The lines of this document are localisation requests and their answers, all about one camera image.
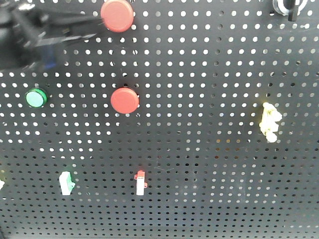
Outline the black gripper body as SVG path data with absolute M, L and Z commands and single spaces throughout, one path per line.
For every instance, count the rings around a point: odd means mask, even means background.
M 0 69 L 13 70 L 57 66 L 55 49 L 44 45 L 48 15 L 34 4 L 19 0 L 0 2 Z

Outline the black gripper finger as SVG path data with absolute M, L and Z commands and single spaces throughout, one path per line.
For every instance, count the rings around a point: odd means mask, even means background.
M 60 12 L 39 8 L 37 9 L 37 13 L 43 23 L 48 23 L 54 26 L 67 26 L 85 23 L 101 24 L 103 22 L 100 17 L 81 13 Z
M 55 45 L 58 43 L 63 43 L 67 41 L 74 41 L 74 40 L 86 40 L 89 39 L 93 36 L 95 36 L 96 33 L 93 34 L 86 34 L 86 35 L 71 35 L 71 36 L 49 36 L 49 37 L 44 37 L 38 40 L 36 43 L 36 47 L 42 47 L 42 46 L 47 46 L 47 45 Z

